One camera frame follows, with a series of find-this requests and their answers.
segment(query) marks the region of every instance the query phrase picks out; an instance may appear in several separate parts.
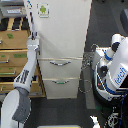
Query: floor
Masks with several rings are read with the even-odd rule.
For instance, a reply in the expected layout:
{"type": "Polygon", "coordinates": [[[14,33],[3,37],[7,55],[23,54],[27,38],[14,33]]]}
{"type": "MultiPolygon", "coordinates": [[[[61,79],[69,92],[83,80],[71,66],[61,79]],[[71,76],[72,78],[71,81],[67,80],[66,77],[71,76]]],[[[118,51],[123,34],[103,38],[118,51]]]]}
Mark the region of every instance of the floor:
{"type": "MultiPolygon", "coordinates": [[[[115,33],[126,36],[121,23],[120,12],[128,8],[128,1],[122,3],[120,0],[93,0],[88,34],[85,45],[85,57],[93,56],[93,44],[100,47],[111,45],[111,37],[115,33]]],[[[35,98],[32,101],[32,110],[25,128],[36,128],[46,125],[79,125],[83,128],[93,128],[90,116],[97,116],[101,128],[106,119],[101,114],[101,104],[95,99],[91,84],[90,66],[85,65],[81,71],[81,80],[77,99],[47,100],[46,98],[35,98]]],[[[110,112],[105,108],[104,115],[110,112]]]]}

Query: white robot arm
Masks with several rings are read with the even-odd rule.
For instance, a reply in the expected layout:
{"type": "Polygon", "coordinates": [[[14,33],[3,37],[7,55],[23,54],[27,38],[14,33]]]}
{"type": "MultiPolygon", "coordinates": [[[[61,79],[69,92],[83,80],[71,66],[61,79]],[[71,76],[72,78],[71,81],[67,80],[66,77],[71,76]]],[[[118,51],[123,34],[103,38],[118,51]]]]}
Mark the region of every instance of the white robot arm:
{"type": "Polygon", "coordinates": [[[27,48],[28,62],[20,75],[15,78],[14,90],[8,93],[2,104],[1,128],[23,128],[30,114],[31,101],[28,94],[36,69],[37,52],[39,52],[39,36],[35,31],[28,38],[27,48]]]}

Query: sticker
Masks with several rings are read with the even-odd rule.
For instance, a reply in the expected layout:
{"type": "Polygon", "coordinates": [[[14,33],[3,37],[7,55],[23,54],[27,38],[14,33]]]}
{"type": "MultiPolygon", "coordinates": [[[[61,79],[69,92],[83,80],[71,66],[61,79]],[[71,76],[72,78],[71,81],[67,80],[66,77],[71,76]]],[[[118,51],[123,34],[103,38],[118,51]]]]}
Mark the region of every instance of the sticker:
{"type": "Polygon", "coordinates": [[[13,68],[9,68],[9,70],[12,70],[13,68]]]}
{"type": "Polygon", "coordinates": [[[20,9],[7,10],[9,14],[20,14],[20,9]]]}
{"type": "Polygon", "coordinates": [[[27,54],[26,53],[21,53],[21,54],[13,54],[14,58],[27,58],[27,54]]]}
{"type": "Polygon", "coordinates": [[[5,55],[1,55],[1,58],[5,58],[6,56],[5,55]]]}
{"type": "Polygon", "coordinates": [[[48,4],[37,4],[38,14],[40,17],[49,17],[49,5],[48,4]]]}
{"type": "Polygon", "coordinates": [[[13,35],[12,34],[7,34],[9,39],[13,39],[13,35]]]}

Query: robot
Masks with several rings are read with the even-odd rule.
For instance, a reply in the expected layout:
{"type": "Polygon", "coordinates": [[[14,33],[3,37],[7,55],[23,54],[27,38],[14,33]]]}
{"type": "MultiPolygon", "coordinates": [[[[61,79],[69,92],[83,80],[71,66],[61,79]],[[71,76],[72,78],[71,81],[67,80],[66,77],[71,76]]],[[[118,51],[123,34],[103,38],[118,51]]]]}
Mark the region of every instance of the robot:
{"type": "MultiPolygon", "coordinates": [[[[128,9],[121,12],[120,20],[128,34],[128,9]]],[[[102,103],[114,106],[128,91],[128,37],[114,34],[111,47],[96,48],[92,69],[94,70],[94,93],[102,103]]]]}
{"type": "Polygon", "coordinates": [[[39,36],[35,32],[31,15],[32,33],[27,41],[28,62],[22,72],[15,78],[14,90],[8,93],[1,108],[1,128],[23,128],[30,111],[31,101],[28,98],[31,83],[37,64],[37,52],[39,52],[39,36]]]}

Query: white cabinet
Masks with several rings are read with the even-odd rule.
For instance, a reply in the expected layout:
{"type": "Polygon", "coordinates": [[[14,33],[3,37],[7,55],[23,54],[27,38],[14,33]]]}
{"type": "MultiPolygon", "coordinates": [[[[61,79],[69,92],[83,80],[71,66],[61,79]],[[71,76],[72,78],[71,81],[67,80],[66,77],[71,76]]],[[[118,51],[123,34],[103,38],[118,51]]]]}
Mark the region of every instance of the white cabinet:
{"type": "Polygon", "coordinates": [[[48,99],[77,97],[91,2],[24,0],[30,28],[31,11],[40,36],[38,61],[48,99]]]}

